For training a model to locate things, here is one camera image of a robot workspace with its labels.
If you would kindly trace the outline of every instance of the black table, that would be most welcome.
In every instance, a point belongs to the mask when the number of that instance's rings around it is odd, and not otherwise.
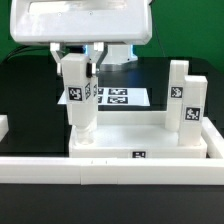
[[[189,74],[205,75],[205,114],[224,136],[224,76],[208,62],[187,58]],[[169,58],[141,58],[138,67],[102,73],[99,86],[147,88],[150,107],[166,110]],[[23,56],[0,67],[0,114],[10,131],[0,156],[67,157],[71,128],[57,105],[62,79],[50,57]],[[223,186],[0,185],[0,223],[224,223]]]

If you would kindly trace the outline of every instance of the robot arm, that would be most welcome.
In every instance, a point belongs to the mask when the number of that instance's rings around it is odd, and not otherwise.
[[[107,44],[146,44],[152,37],[151,0],[13,0],[11,34],[16,42],[50,45],[63,73],[69,123],[78,143],[92,142],[98,111],[97,69]],[[96,53],[68,54],[63,46],[94,44]]]

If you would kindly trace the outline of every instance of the white block with marker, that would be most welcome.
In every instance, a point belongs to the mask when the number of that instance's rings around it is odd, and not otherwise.
[[[184,77],[188,75],[188,70],[188,61],[171,61],[165,122],[165,128],[170,131],[179,130]]]
[[[207,79],[204,76],[185,77],[179,145],[200,145],[206,91]]]

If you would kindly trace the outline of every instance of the white base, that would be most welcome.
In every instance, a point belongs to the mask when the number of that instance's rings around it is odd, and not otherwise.
[[[0,157],[0,183],[224,185],[224,140],[208,118],[203,119],[202,136],[211,159]]]
[[[74,158],[205,158],[207,144],[178,146],[178,133],[165,129],[166,112],[99,112],[94,143],[81,145],[72,128],[69,156]]]

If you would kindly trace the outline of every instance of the white panel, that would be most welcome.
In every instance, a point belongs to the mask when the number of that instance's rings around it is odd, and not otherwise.
[[[13,0],[10,26],[16,42],[30,45],[146,44],[152,37],[148,0]]]

